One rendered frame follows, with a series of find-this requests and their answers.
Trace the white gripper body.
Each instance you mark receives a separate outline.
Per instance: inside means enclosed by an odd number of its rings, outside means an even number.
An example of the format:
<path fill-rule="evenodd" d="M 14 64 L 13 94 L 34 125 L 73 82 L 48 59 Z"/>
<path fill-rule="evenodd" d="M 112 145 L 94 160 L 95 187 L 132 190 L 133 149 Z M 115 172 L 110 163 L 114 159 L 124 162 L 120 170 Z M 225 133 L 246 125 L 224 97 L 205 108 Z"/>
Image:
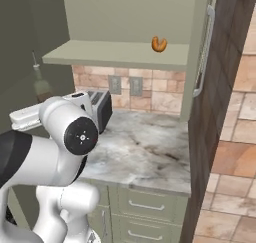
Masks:
<path fill-rule="evenodd" d="M 40 127 L 42 125 L 40 120 L 40 113 L 42 111 L 43 105 L 36 104 L 11 112 L 9 114 L 11 127 L 21 132 Z"/>

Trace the glass oil vinegar bottle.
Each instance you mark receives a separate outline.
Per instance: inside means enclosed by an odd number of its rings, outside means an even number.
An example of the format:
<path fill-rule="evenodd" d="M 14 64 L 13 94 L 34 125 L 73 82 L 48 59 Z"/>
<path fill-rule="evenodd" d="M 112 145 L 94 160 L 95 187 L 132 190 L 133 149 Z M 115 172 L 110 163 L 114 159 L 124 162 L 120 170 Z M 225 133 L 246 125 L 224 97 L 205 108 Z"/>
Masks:
<path fill-rule="evenodd" d="M 35 75 L 34 90 L 37 101 L 42 103 L 52 96 L 52 89 L 49 82 L 42 76 L 40 64 L 36 60 L 35 52 L 32 52 L 32 56 L 34 61 L 33 69 Z"/>

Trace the dark green cabinet door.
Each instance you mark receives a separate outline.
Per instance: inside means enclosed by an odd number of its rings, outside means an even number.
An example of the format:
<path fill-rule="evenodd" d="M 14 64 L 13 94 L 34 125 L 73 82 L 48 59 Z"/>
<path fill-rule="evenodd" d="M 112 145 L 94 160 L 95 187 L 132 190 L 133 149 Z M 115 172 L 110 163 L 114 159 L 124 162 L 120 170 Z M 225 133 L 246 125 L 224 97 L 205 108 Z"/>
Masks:
<path fill-rule="evenodd" d="M 0 0 L 0 133 L 37 102 L 33 64 L 68 40 L 64 0 Z"/>

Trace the green base cabinet door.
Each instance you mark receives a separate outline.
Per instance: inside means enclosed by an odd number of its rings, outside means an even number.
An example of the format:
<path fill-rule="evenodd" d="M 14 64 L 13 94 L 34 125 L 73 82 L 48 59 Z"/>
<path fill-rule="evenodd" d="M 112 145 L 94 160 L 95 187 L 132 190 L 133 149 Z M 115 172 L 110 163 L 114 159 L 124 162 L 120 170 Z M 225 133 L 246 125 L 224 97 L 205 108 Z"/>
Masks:
<path fill-rule="evenodd" d="M 88 215 L 88 220 L 91 227 L 98 234 L 102 243 L 112 243 L 112 229 L 111 229 L 111 217 L 110 217 L 110 204 L 108 198 L 108 188 L 106 186 L 96 184 L 96 187 L 100 191 L 100 201 L 95 210 Z M 106 233 L 105 238 L 102 238 L 102 210 L 105 210 L 106 219 Z"/>

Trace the silver black toaster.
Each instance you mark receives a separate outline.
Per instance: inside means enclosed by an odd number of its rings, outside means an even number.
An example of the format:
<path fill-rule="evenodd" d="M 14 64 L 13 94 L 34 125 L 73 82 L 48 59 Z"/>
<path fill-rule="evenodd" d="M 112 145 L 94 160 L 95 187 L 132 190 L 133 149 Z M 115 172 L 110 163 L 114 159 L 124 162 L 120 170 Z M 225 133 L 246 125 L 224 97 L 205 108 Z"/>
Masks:
<path fill-rule="evenodd" d="M 112 98 L 109 91 L 93 91 L 88 92 L 92 109 L 93 118 L 97 122 L 99 133 L 102 134 L 112 116 Z"/>

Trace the green drawer front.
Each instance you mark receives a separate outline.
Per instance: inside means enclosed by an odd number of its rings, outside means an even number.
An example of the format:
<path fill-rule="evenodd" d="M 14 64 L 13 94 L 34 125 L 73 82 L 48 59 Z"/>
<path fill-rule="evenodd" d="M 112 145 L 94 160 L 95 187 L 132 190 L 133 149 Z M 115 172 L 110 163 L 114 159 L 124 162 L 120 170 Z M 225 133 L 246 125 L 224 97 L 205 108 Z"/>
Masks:
<path fill-rule="evenodd" d="M 128 235 L 128 230 L 131 230 L 133 233 L 151 235 L 153 237 L 162 235 L 163 239 L 161 241 L 152 241 L 135 238 Z M 176 232 L 170 225 L 146 220 L 113 215 L 112 231 L 113 243 L 177 243 Z"/>
<path fill-rule="evenodd" d="M 160 207 L 165 206 L 162 211 L 133 207 L 129 205 L 128 201 L 132 200 L 134 203 Z M 158 194 L 154 192 L 145 192 L 138 190 L 131 190 L 120 188 L 118 190 L 119 208 L 122 213 L 138 215 L 157 220 L 171 222 L 176 208 L 176 197 L 172 195 Z"/>

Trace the brown croissant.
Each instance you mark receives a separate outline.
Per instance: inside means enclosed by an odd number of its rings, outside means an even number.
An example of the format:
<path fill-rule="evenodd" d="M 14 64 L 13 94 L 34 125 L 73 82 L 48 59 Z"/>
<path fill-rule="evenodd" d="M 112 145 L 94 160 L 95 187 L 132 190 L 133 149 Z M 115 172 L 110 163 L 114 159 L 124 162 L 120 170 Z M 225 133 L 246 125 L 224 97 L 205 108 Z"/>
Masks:
<path fill-rule="evenodd" d="M 167 47 L 167 40 L 165 38 L 159 39 L 157 36 L 152 38 L 151 47 L 155 52 L 163 52 Z"/>

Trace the grey wall outlet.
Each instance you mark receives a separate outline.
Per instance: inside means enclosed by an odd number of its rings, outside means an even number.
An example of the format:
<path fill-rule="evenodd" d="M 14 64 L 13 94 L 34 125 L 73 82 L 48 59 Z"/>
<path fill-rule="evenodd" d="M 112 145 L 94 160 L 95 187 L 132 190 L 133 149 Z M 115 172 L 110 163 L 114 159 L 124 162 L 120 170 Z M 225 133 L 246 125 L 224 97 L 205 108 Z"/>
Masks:
<path fill-rule="evenodd" d="M 109 91 L 111 94 L 121 94 L 121 77 L 115 75 L 108 76 Z"/>
<path fill-rule="evenodd" d="M 141 96 L 143 91 L 143 79 L 141 77 L 130 78 L 130 95 Z"/>

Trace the green wall cabinet with shelf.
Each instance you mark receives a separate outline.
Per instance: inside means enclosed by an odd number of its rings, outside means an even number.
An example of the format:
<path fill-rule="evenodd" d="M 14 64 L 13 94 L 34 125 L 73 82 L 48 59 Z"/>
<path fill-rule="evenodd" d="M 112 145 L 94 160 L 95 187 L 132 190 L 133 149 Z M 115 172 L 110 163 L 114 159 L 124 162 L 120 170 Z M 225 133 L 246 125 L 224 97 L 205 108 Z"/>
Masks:
<path fill-rule="evenodd" d="M 64 0 L 70 39 L 48 64 L 184 71 L 195 0 Z M 167 40 L 159 53 L 152 38 Z"/>

